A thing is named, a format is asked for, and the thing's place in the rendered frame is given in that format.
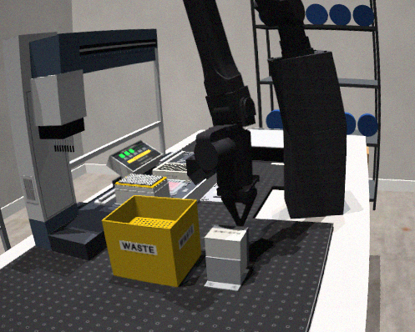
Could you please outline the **white well plate with pink wells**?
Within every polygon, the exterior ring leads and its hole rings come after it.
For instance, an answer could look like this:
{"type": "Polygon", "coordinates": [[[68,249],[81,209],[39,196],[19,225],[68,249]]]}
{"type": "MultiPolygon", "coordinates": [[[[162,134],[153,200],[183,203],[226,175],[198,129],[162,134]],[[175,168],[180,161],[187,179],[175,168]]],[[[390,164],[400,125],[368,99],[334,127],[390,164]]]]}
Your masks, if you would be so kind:
{"type": "Polygon", "coordinates": [[[170,194],[175,194],[186,185],[185,180],[168,179],[168,182],[170,187],[170,194]]]}

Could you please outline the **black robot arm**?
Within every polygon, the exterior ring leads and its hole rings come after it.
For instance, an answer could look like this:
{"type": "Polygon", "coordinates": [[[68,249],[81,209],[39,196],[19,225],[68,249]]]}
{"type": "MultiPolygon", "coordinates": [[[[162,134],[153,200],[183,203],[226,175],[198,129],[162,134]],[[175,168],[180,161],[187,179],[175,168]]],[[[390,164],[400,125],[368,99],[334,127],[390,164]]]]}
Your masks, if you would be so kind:
{"type": "MultiPolygon", "coordinates": [[[[200,55],[214,126],[196,135],[194,154],[186,159],[187,175],[196,185],[216,174],[218,187],[234,188],[232,161],[241,163],[252,157],[251,131],[243,127],[256,123],[255,104],[235,65],[216,1],[183,2],[200,55]]],[[[255,0],[254,9],[266,26],[280,28],[283,59],[314,54],[303,27],[301,0],[255,0]]]]}

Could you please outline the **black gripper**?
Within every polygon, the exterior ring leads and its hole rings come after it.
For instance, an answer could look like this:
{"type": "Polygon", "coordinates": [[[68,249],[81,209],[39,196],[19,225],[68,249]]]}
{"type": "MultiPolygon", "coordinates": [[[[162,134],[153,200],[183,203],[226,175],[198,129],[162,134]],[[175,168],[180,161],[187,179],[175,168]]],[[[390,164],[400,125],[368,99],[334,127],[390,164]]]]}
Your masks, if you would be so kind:
{"type": "Polygon", "coordinates": [[[218,187],[216,193],[217,196],[221,196],[222,202],[229,210],[236,225],[244,226],[256,199],[257,189],[255,189],[255,184],[256,182],[260,182],[260,175],[252,175],[252,157],[242,159],[241,163],[237,163],[237,159],[234,159],[232,163],[234,163],[235,187],[218,187]],[[235,203],[245,204],[245,210],[241,219],[235,203]]]}

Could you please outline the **yellow waste bin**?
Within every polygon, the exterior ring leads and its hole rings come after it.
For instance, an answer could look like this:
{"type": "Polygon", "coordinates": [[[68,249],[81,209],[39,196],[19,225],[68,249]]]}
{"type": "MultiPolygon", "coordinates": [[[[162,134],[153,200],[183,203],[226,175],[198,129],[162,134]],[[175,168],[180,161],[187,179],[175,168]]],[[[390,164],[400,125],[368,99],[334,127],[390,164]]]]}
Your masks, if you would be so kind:
{"type": "Polygon", "coordinates": [[[115,276],[178,287],[201,256],[197,200],[134,195],[102,223],[115,276]],[[175,222],[129,224],[135,217],[175,222]]]}

